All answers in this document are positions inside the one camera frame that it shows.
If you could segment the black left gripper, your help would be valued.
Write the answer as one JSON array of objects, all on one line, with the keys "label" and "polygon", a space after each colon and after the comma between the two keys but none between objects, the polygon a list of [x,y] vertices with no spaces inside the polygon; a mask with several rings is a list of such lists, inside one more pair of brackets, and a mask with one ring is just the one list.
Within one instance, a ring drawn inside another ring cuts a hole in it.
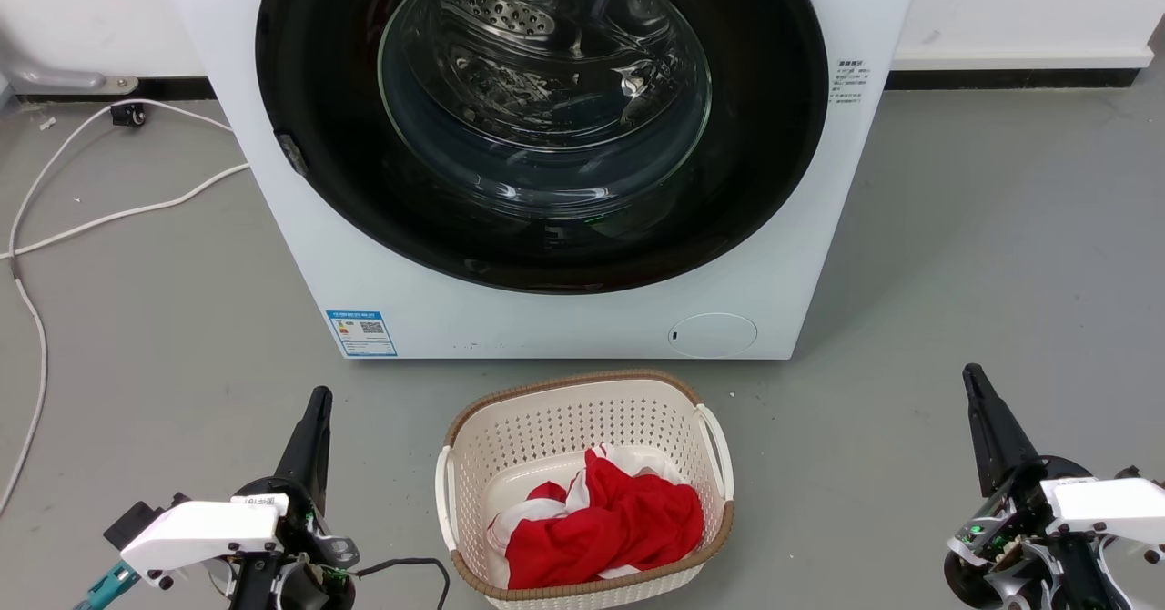
[{"label": "black left gripper", "polygon": [[280,456],[275,476],[243,485],[233,503],[273,503],[273,535],[230,556],[234,579],[230,609],[352,609],[355,586],[347,569],[360,560],[354,541],[334,535],[326,506],[333,393],[315,386],[308,407]]}]

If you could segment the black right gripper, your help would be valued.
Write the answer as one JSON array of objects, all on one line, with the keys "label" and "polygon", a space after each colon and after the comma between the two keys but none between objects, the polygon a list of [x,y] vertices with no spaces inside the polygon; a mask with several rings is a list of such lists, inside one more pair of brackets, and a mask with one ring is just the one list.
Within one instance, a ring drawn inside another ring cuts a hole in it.
[{"label": "black right gripper", "polygon": [[1135,466],[1101,480],[1067,458],[1024,464],[1038,452],[977,362],[963,386],[986,501],[947,542],[949,593],[974,609],[1132,609],[1107,551],[1127,541],[1162,562],[1162,481]]}]

